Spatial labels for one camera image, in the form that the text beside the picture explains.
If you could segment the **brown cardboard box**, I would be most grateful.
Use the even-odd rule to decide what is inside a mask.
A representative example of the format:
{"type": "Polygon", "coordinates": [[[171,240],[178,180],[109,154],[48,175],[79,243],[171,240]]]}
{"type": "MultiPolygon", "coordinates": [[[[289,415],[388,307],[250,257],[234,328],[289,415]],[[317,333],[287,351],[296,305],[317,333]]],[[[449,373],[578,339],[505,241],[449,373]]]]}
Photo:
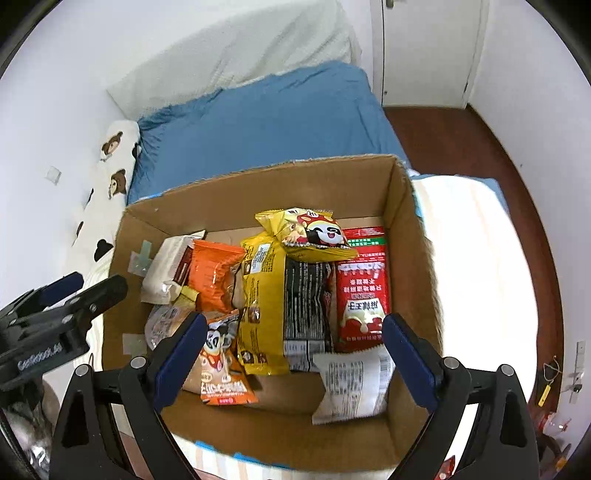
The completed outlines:
{"type": "MultiPolygon", "coordinates": [[[[130,361],[127,336],[142,332],[149,309],[139,299],[130,256],[143,242],[205,230],[216,241],[252,234],[256,214],[270,209],[328,209],[342,225],[378,218],[387,231],[391,302],[407,324],[434,346],[441,343],[440,308],[430,247],[416,213],[412,183],[393,156],[297,161],[247,170],[182,186],[127,207],[110,270],[125,275],[125,300],[103,317],[102,367],[130,361]]],[[[207,406],[181,392],[162,416],[177,436],[232,455],[294,470],[345,473],[396,467],[424,425],[427,413],[400,377],[389,389],[385,414],[315,425],[311,416],[325,393],[315,373],[254,376],[257,402],[207,406]]]]}

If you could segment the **yellow chocolate snack bag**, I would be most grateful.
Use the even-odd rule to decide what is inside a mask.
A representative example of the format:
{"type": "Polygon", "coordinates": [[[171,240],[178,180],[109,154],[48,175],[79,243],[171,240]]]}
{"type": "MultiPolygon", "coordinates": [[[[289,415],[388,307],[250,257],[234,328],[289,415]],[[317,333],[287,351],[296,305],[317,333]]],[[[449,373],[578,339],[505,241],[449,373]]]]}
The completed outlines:
{"type": "Polygon", "coordinates": [[[287,374],[290,366],[283,353],[286,252],[266,232],[246,238],[242,248],[245,306],[238,326],[238,360],[249,375],[287,374]]]}

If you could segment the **white wall socket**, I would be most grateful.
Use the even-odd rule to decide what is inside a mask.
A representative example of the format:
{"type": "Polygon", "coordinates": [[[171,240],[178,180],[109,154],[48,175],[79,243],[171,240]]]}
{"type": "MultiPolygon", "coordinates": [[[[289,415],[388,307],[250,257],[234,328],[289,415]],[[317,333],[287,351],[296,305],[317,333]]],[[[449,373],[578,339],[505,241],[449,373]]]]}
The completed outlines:
{"type": "Polygon", "coordinates": [[[45,178],[53,185],[57,185],[61,178],[61,171],[54,166],[50,166],[45,175],[45,178]]]}

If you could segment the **orange panda snack bag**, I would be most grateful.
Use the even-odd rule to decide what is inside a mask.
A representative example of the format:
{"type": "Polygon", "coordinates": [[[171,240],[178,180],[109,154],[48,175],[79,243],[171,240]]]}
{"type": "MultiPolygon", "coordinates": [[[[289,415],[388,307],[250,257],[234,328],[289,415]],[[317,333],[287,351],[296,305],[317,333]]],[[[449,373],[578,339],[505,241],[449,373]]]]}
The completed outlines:
{"type": "Polygon", "coordinates": [[[237,309],[224,315],[205,314],[207,332],[204,346],[182,389],[198,394],[206,405],[232,406],[257,402],[245,370],[235,357],[239,317],[237,309]]]}

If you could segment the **white bear print pillow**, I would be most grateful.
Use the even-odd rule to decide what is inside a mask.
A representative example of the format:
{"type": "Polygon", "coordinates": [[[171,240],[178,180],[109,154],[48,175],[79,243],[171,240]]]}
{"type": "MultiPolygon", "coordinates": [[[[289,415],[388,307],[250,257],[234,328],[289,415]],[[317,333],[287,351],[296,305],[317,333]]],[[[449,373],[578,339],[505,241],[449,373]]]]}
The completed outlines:
{"type": "Polygon", "coordinates": [[[78,272],[87,276],[113,250],[140,152],[136,122],[118,120],[108,127],[75,239],[66,256],[66,274],[78,272]]]}

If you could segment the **white snack packet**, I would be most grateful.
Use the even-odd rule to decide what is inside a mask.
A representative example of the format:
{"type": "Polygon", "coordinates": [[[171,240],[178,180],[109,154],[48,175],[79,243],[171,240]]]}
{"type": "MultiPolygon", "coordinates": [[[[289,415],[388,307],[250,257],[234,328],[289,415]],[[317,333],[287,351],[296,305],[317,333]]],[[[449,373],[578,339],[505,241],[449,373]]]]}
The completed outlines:
{"type": "Polygon", "coordinates": [[[386,412],[394,361],[384,344],[353,353],[318,353],[315,366],[325,395],[314,425],[375,417],[386,412]]]}

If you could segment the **red snack bag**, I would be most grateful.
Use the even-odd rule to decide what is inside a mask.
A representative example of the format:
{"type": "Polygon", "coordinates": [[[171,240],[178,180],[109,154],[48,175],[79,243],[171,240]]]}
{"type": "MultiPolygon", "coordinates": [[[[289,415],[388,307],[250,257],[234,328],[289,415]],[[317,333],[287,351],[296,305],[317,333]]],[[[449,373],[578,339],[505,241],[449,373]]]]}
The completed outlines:
{"type": "Polygon", "coordinates": [[[385,228],[350,228],[345,234],[358,255],[337,264],[335,350],[339,353],[380,345],[383,321],[391,311],[385,228]]]}

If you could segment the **yellow panda snack bag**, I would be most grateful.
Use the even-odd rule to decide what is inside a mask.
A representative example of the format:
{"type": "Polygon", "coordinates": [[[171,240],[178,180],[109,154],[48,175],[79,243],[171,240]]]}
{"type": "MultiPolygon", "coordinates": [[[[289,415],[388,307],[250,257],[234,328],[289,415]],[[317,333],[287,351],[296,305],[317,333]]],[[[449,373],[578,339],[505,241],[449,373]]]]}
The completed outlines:
{"type": "Polygon", "coordinates": [[[358,257],[332,211],[293,207],[266,210],[254,217],[298,262],[332,263],[358,257]]]}

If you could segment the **striped cat print blanket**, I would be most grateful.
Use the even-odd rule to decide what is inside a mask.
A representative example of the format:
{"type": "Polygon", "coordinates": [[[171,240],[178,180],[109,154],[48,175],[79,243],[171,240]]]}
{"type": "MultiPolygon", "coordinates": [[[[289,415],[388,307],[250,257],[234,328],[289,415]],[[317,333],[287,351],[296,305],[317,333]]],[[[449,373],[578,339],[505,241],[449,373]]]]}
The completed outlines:
{"type": "MultiPolygon", "coordinates": [[[[470,368],[493,371],[508,364],[523,392],[531,395],[538,309],[528,263],[509,215],[480,181],[458,176],[409,179],[436,277],[441,343],[434,347],[470,368]]],[[[375,217],[349,226],[339,222],[346,228],[373,224],[383,226],[375,217]]],[[[256,221],[247,237],[262,230],[256,221]]],[[[206,237],[228,244],[243,240],[216,241],[208,232],[206,237]]],[[[97,275],[114,274],[113,254],[114,248],[101,259],[97,275]]],[[[127,336],[130,359],[144,349],[144,328],[127,336]]]]}

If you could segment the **white padded headboard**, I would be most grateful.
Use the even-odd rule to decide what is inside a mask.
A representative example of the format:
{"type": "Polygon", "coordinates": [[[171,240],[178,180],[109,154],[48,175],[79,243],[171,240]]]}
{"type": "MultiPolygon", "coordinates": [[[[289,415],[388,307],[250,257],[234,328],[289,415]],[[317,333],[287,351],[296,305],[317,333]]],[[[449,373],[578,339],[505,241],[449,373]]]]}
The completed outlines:
{"type": "Polygon", "coordinates": [[[329,61],[358,66],[361,54],[339,1],[277,2],[188,34],[131,69],[107,92],[127,118],[137,120],[297,68],[329,61]]]}

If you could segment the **white door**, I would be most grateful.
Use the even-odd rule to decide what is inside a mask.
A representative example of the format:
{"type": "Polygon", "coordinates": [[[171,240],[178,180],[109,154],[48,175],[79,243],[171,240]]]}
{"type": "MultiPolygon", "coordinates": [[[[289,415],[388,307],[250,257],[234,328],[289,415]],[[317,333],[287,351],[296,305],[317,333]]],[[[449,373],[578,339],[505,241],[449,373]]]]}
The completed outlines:
{"type": "Polygon", "coordinates": [[[373,1],[376,90],[386,107],[464,108],[487,29],[488,1],[373,1]]]}

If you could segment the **black snack bag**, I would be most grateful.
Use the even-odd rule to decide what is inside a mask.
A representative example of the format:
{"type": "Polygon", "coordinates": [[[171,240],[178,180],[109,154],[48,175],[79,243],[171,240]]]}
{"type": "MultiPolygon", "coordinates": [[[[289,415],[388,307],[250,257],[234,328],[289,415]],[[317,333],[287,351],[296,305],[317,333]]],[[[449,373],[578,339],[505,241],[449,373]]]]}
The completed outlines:
{"type": "Polygon", "coordinates": [[[316,372],[315,354],[332,352],[332,264],[297,262],[284,270],[283,355],[292,372],[316,372]]]}

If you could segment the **blue pillow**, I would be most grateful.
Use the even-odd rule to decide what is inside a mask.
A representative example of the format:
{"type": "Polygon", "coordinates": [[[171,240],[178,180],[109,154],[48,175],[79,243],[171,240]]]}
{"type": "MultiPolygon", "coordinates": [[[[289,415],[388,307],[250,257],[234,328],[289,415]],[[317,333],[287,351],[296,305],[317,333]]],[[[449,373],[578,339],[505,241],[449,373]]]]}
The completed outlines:
{"type": "Polygon", "coordinates": [[[386,154],[410,161],[361,68],[339,61],[169,105],[138,121],[127,201],[293,160],[386,154]]]}

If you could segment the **cream snack packet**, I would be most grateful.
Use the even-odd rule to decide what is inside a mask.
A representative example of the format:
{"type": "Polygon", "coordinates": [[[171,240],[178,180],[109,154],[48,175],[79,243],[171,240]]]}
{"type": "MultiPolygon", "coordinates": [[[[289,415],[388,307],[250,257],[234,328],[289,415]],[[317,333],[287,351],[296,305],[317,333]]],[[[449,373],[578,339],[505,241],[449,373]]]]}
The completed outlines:
{"type": "Polygon", "coordinates": [[[173,303],[186,284],[193,241],[202,240],[205,230],[165,239],[142,281],[140,301],[154,305],[173,303]]]}

